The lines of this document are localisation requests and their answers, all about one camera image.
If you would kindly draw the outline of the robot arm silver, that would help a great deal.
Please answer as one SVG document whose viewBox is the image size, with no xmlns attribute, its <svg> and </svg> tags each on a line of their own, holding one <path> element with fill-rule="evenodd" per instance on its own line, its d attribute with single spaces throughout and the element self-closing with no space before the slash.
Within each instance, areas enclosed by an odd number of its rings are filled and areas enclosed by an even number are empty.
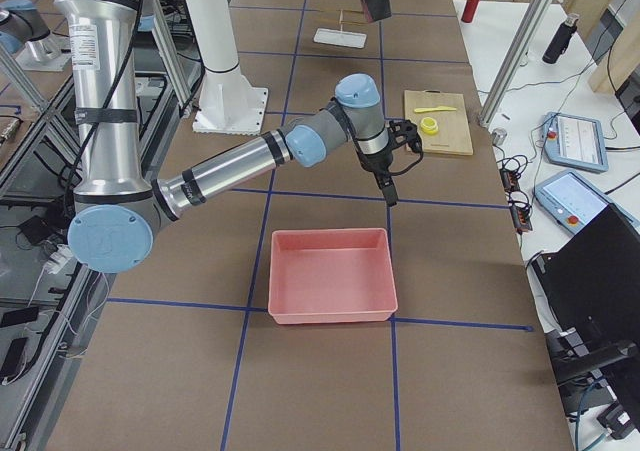
<svg viewBox="0 0 640 451">
<path fill-rule="evenodd" d="M 122 75 L 126 72 L 127 62 L 132 53 L 132 39 L 135 37 L 137 31 L 134 30 L 133 25 L 137 25 L 139 31 L 143 30 L 142 21 L 151 17 L 151 28 L 153 28 L 153 9 L 146 10 L 147 7 L 152 6 L 149 4 L 150 0 L 90 0 L 90 7 L 93 6 L 93 2 L 104 2 L 107 5 L 124 6 L 126 12 L 131 11 L 133 14 L 129 16 L 133 21 L 129 24 L 130 37 L 125 38 L 124 44 L 117 44 L 115 50 L 117 58 L 115 61 L 115 71 L 112 72 L 114 82 L 118 82 Z M 40 17 L 35 5 L 29 0 L 8 0 L 1 2 L 1 45 L 4 49 L 13 54 L 19 51 L 23 45 L 40 43 L 42 40 L 46 40 L 50 37 L 50 30 L 47 24 Z M 98 51 L 97 48 L 98 38 L 96 37 L 96 47 L 91 48 L 89 54 L 85 56 L 84 51 L 80 57 L 73 57 L 73 69 L 74 71 L 89 70 L 89 71 L 104 71 L 106 70 L 106 64 L 101 64 L 100 57 L 106 57 L 105 53 Z M 213 64 L 211 54 L 214 51 L 206 51 L 203 67 L 207 73 L 225 74 L 227 72 L 234 71 L 239 68 L 239 62 L 235 62 L 234 66 L 229 65 L 216 65 L 220 69 L 213 69 L 209 65 Z"/>
<path fill-rule="evenodd" d="M 268 92 L 253 87 L 240 70 L 228 0 L 186 0 L 205 73 L 197 127 L 250 139 L 171 179 L 145 180 L 132 61 L 143 2 L 54 0 L 68 24 L 80 136 L 74 164 L 81 180 L 67 233 L 79 263 L 106 274 L 127 271 L 187 209 L 289 161 L 314 166 L 348 142 L 386 202 L 396 202 L 392 134 L 374 79 L 348 75 L 317 114 L 263 131 Z"/>
</svg>

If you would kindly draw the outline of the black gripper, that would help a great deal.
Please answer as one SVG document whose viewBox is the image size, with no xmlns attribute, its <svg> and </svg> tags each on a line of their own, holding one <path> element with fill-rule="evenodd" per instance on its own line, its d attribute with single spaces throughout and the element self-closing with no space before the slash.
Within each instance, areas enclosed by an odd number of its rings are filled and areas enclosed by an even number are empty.
<svg viewBox="0 0 640 451">
<path fill-rule="evenodd" d="M 373 154 L 358 151 L 357 156 L 362 169 L 374 175 L 386 205 L 395 206 L 398 202 L 398 194 L 390 171 L 393 163 L 393 149 L 387 146 Z"/>
</svg>

